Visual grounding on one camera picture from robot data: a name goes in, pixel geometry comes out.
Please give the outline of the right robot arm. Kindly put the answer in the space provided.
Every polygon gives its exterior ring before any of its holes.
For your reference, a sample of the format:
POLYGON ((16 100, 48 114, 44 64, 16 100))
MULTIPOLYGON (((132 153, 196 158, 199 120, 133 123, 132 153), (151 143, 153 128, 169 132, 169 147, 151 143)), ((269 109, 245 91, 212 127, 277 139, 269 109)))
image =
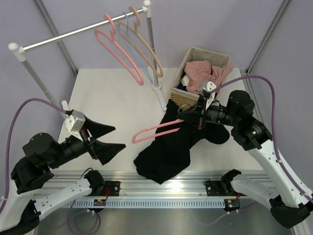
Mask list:
POLYGON ((222 191, 252 198, 269 209, 285 228, 302 223, 313 211, 313 192, 275 148, 274 136, 253 117, 255 103, 249 94, 232 91, 226 106, 210 101, 207 96, 208 93, 201 95, 197 103, 179 113, 178 118, 199 129, 210 123, 231 126, 234 141, 259 163, 275 186, 271 190, 233 169, 221 177, 222 191))

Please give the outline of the black t shirt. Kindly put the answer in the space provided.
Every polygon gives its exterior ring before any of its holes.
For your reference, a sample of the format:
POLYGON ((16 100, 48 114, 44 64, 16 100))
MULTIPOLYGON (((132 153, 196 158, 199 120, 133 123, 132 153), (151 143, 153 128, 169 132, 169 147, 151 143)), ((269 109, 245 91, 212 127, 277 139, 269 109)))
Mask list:
POLYGON ((208 123, 202 130, 186 122, 173 125, 178 131, 156 137, 134 159, 140 176, 162 184, 186 169, 190 163, 190 149, 200 140, 224 144, 230 134, 223 125, 208 123))

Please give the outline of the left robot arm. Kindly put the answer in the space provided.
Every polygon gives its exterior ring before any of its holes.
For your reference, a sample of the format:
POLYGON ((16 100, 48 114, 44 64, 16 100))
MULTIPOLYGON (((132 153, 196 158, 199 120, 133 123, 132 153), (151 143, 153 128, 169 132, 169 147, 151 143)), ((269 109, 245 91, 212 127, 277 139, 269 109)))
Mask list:
POLYGON ((67 111, 66 115, 65 126, 70 135, 62 143, 48 133, 38 133, 23 146, 25 156, 14 166, 9 177, 9 193, 0 206, 2 235, 24 235, 63 205, 104 192, 102 175, 98 170, 90 170, 71 186, 34 199, 38 190, 54 177, 52 169, 85 153, 105 165, 126 147, 122 143, 98 141, 115 127, 94 122, 78 111, 67 111))

